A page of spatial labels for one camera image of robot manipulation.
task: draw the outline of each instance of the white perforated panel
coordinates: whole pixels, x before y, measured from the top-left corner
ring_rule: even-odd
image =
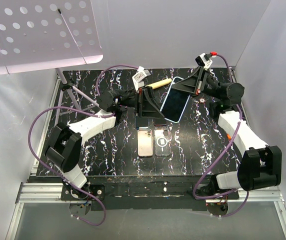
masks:
[[[91,0],[0,0],[0,47],[0,74],[5,66],[20,73],[103,58]]]

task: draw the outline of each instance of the blue smartphone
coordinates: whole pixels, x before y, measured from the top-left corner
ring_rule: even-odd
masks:
[[[182,80],[181,77],[174,77],[167,91],[165,100],[161,107],[161,113],[166,120],[178,123],[190,99],[190,94],[172,89],[172,85]]]

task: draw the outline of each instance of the gold smartphone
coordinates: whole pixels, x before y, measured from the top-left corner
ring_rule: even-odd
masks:
[[[151,129],[137,130],[137,153],[139,157],[153,156],[153,136]]]

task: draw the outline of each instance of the gray wall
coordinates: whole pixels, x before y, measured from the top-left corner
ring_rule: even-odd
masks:
[[[20,184],[27,180],[34,161],[28,130],[36,115],[49,106],[54,85],[54,70],[0,75],[0,239],[7,234]],[[35,126],[35,148],[43,125],[44,118]]]
[[[216,51],[235,65],[270,0],[92,0],[103,50],[96,64],[67,69],[105,69],[116,64],[189,68]],[[223,66],[215,61],[215,66]]]
[[[249,123],[283,153],[286,207],[286,1],[272,0],[236,66]]]

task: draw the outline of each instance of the black marble surface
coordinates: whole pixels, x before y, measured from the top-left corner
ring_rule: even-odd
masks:
[[[146,78],[147,83],[155,83],[166,78],[188,77],[192,68],[179,69],[151,69],[151,76]],[[224,68],[213,68],[213,74],[221,82],[228,82],[228,73]],[[92,99],[96,99],[95,81],[100,70],[65,71],[67,79],[72,78],[75,84]],[[118,69],[105,73],[100,81],[100,90],[132,89],[132,76],[136,70]],[[169,85],[154,90],[157,102],[165,99]],[[214,98],[201,95],[205,104],[199,98],[190,98],[185,112],[179,123],[168,121],[170,130],[170,151],[167,157],[139,157],[135,114],[132,108],[127,111],[127,118],[118,126],[100,133],[88,140],[82,147],[79,166],[88,176],[138,176],[138,175],[201,175],[207,167],[219,156],[228,144],[226,133],[209,117],[208,103]],[[90,102],[80,95],[76,96],[82,109],[87,108]],[[62,106],[72,107],[73,103],[64,93]],[[96,113],[97,107],[88,110]],[[55,112],[52,113],[46,138],[54,127]],[[79,113],[66,113],[60,116],[59,121],[71,124],[83,119]],[[149,128],[153,131],[153,120],[149,119]],[[45,157],[41,157],[47,164],[55,168]],[[212,173],[226,173],[235,171],[240,163],[240,153],[236,147],[227,151]],[[39,165],[37,176],[53,176],[44,167]]]

